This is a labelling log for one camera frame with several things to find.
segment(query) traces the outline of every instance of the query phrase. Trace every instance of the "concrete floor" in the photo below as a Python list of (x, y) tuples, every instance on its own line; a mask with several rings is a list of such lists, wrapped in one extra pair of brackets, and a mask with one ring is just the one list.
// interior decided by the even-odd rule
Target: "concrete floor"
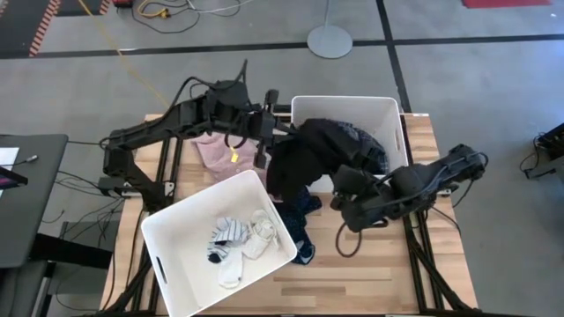
[[(199, 2), (225, 6), (229, 0)], [(336, 1), (333, 21), (356, 40), (383, 39), (374, 1)], [(249, 43), (303, 42), (323, 22), (323, 0), (261, 0), (239, 15), (203, 15), (192, 30), (161, 35), (111, 11), (100, 20), (120, 48), (166, 48)], [(563, 33), (564, 6), (467, 10), (451, 0), (385, 1), (396, 39)], [(186, 19), (171, 20), (168, 27)], [(479, 306), (492, 313), (564, 314), (564, 187), (552, 176), (527, 181), (519, 172), (531, 140), (564, 122), (563, 41), (442, 44), (397, 47), (412, 111), (430, 113), (442, 153), (465, 143), (491, 160), (456, 215)], [(55, 18), (41, 52), (108, 49), (87, 17)], [(398, 93), (386, 47), (353, 48), (338, 60), (307, 49), (172, 55), (136, 55), (132, 66), (171, 99), (182, 80), (231, 78), (249, 59), (249, 94), (262, 100), (269, 88), (280, 102), (300, 94), (390, 96)], [(117, 57), (0, 61), (0, 130), (4, 133), (63, 132), (95, 142), (111, 129), (127, 127), (163, 106), (122, 68)], [(62, 169), (96, 180), (101, 151), (69, 145)], [(57, 188), (46, 219), (67, 210), (61, 221), (43, 225), (58, 234), (63, 220), (76, 221), (106, 203)], [(95, 308), (101, 295), (63, 295), (77, 308)], [(52, 303), (49, 316), (82, 314)]]

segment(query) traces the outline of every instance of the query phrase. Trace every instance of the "wooden table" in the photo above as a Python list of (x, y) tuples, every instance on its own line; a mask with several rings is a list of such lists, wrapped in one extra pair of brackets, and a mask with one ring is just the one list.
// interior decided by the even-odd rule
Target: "wooden table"
[[(147, 115), (153, 119), (156, 114)], [(431, 120), (427, 114), (404, 114), (405, 126), (414, 162), (428, 163), (439, 158)], [(176, 200), (193, 195), (213, 184), (199, 154), (189, 141), (184, 141), (181, 169), (176, 190)], [(137, 151), (137, 165), (149, 177), (154, 177), (159, 162), (161, 144), (153, 144)], [(167, 171), (171, 168), (174, 141), (170, 146)], [(329, 207), (330, 196), (322, 195), (323, 208), (308, 216), (307, 231), (316, 246), (314, 260), (308, 266), (288, 264), (262, 280), (237, 292), (212, 306), (204, 313), (416, 313), (417, 300), (412, 281), (412, 270), (402, 221), (391, 222), (384, 229), (363, 232), (362, 247), (356, 256), (341, 257), (335, 249), (335, 234), (343, 219), (339, 212)], [(115, 288), (110, 304), (126, 285), (132, 243), (131, 276), (137, 266), (143, 246), (139, 231), (134, 237), (137, 217), (141, 211), (141, 199), (126, 201), (115, 247)], [(435, 205), (454, 218), (449, 198), (439, 198)], [(477, 306), (460, 236), (456, 228), (444, 217), (433, 211), (427, 220), (437, 269), (452, 289), (470, 306)], [(352, 250), (357, 236), (347, 232), (341, 246), (345, 252)], [(433, 307), (428, 276), (422, 269), (427, 305)], [(146, 309), (152, 284), (152, 272), (145, 281), (142, 309)], [(108, 271), (103, 305), (110, 293), (112, 269)], [(166, 314), (162, 298), (158, 314)]]

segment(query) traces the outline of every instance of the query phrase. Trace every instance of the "white storage bin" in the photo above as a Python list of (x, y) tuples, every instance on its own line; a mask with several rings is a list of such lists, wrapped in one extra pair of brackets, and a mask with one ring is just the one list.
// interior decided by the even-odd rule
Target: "white storage bin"
[[(278, 232), (256, 260), (243, 256), (241, 283), (218, 284), (219, 264), (207, 259), (218, 217), (249, 221), (255, 210), (268, 212)], [(186, 317), (212, 306), (289, 263), (296, 246), (254, 171), (245, 171), (148, 217), (141, 225), (152, 266), (170, 316)]]
[[(399, 108), (393, 98), (296, 96), (292, 99), (292, 123), (296, 127), (315, 118), (350, 122), (365, 130), (383, 146), (390, 171), (408, 165)], [(328, 175), (309, 187), (314, 193), (330, 193), (332, 190), (333, 183)]]

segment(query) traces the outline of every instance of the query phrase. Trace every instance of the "red mat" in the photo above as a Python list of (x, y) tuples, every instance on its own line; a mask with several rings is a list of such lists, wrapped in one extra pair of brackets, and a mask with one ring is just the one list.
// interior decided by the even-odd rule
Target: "red mat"
[(470, 9), (478, 8), (504, 8), (529, 5), (549, 5), (550, 0), (463, 0), (464, 5)]

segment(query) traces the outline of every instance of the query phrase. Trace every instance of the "pink garment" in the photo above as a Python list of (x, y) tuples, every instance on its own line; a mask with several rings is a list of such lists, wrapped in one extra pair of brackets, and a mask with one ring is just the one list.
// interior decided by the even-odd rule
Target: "pink garment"
[[(231, 149), (226, 147), (224, 138), (224, 134), (212, 133), (211, 136), (203, 134), (202, 136), (190, 140), (197, 147), (205, 167), (209, 170), (211, 175), (213, 175), (215, 180), (223, 181), (231, 176), (235, 176), (237, 173), (254, 169), (263, 182), (263, 185), (266, 184), (266, 170), (253, 166), (256, 146), (252, 141), (247, 140), (242, 147), (236, 149), (239, 158), (237, 162), (233, 163), (231, 161), (233, 153)], [(230, 136), (229, 144), (234, 146), (241, 140), (241, 137)]]

